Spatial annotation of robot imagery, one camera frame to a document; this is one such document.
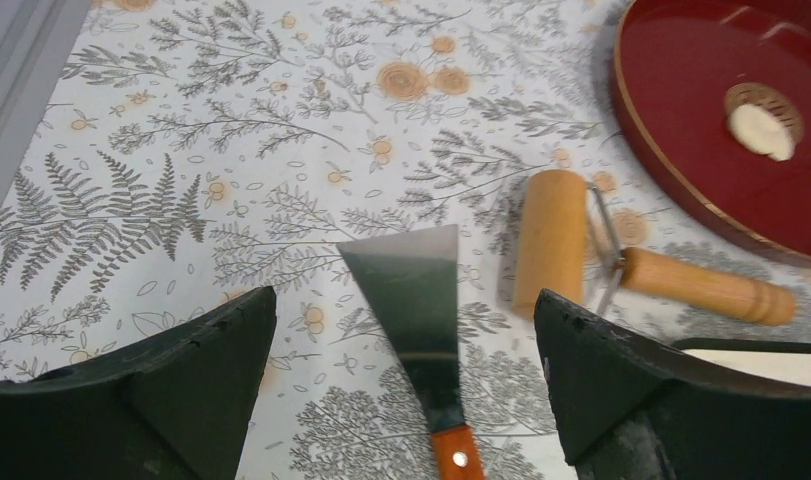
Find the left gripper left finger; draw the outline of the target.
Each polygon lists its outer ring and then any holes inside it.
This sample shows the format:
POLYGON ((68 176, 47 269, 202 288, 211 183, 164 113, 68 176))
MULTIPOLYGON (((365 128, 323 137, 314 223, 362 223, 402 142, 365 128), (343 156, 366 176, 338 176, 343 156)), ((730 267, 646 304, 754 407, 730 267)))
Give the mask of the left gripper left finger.
POLYGON ((255 288, 24 382, 0 381, 0 479, 231 479, 277 325, 255 288))

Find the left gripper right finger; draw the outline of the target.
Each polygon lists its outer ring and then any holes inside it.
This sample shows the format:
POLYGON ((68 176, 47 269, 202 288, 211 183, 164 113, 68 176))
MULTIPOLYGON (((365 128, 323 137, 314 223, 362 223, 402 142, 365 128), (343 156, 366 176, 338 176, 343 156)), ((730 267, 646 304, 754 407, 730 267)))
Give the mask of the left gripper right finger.
POLYGON ((695 356, 811 356, 811 344, 666 344, 549 290, 534 326, 560 444, 580 478, 811 479, 811 386, 695 356))

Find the wooden roller with handle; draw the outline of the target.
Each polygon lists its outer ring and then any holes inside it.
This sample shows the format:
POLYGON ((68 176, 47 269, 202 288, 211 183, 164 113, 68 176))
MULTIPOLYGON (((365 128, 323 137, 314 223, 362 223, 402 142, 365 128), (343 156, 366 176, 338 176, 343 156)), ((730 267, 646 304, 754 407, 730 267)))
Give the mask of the wooden roller with handle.
MULTIPOLYGON (((583 264, 589 196, 600 211, 607 210, 600 189, 566 170, 533 175, 520 222, 511 308, 531 317, 540 292, 551 290, 580 304, 583 300, 583 264)), ((768 282, 715 271, 638 247, 621 247, 613 227, 607 266, 612 274, 598 309, 604 311, 613 292, 623 287, 648 296, 665 298, 743 322, 779 326, 795 314, 796 299, 787 289, 768 282)))

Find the metal scraper orange handle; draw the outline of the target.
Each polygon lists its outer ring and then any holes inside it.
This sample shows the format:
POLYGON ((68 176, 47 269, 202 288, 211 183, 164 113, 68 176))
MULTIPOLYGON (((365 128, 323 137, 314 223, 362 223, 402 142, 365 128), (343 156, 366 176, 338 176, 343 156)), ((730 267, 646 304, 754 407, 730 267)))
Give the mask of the metal scraper orange handle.
POLYGON ((484 478, 460 384, 457 225, 336 248, 421 404, 440 478, 484 478))

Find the round cut dough wrapper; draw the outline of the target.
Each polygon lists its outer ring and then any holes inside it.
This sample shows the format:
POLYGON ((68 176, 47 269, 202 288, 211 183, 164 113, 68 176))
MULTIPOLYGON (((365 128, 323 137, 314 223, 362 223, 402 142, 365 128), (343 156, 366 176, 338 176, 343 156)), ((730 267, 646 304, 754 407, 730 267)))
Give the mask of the round cut dough wrapper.
POLYGON ((743 104, 728 116, 732 136, 747 150, 777 162, 788 161, 795 152, 789 128, 770 111, 754 104, 743 104))

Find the strawberry pattern rectangular tray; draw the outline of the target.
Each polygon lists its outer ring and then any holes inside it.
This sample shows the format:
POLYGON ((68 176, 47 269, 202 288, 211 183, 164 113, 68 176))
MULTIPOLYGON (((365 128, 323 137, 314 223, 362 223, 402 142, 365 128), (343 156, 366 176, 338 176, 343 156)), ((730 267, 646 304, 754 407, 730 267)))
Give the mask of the strawberry pattern rectangular tray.
POLYGON ((742 373, 811 387, 811 343, 691 338, 676 341, 672 346, 742 373))

